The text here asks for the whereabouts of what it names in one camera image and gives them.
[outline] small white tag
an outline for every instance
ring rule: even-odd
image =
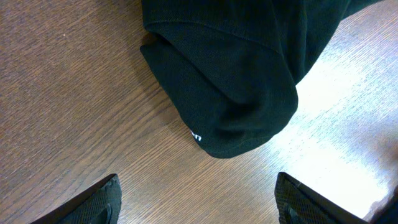
[[[192,136],[193,136],[196,140],[198,140],[198,141],[201,140],[201,137],[200,137],[199,135],[195,134],[195,133],[192,132],[192,131],[191,131],[191,133],[192,133]]]

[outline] brown wood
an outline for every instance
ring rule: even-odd
[[[343,21],[289,125],[219,160],[139,52],[140,1],[2,1],[0,223],[31,222],[110,173],[120,223],[277,223],[279,171],[370,220],[398,185],[397,8]]]

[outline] black cloth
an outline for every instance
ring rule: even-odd
[[[199,146],[234,157],[287,125],[339,22],[374,2],[142,0],[141,52]]]

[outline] wooden surface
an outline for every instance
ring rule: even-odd
[[[369,220],[398,185],[398,3],[340,25],[289,125],[234,159],[194,142],[139,47],[140,1],[0,3],[0,223],[27,223],[110,173],[120,223],[277,223],[285,171]]]

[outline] black garment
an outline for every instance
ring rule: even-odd
[[[158,40],[141,52],[200,147],[233,157],[287,125],[339,22],[373,2],[142,0]]]

